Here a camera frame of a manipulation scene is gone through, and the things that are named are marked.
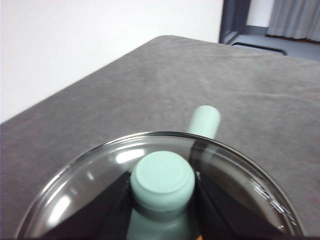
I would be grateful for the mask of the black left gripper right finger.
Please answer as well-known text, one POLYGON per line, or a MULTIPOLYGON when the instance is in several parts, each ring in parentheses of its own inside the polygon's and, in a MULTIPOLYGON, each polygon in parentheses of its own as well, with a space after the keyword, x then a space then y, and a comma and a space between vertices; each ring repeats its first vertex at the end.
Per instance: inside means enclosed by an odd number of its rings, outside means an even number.
POLYGON ((284 237, 260 215, 234 199, 204 172, 195 172, 194 203, 203 237, 284 237))

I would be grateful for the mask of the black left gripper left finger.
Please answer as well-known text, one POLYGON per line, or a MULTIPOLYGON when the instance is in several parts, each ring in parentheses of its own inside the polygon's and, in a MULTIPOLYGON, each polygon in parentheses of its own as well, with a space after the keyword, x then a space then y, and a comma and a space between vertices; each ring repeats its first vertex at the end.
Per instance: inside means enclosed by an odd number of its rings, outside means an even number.
POLYGON ((129 172, 51 229, 52 238, 126 238, 133 209, 129 172))

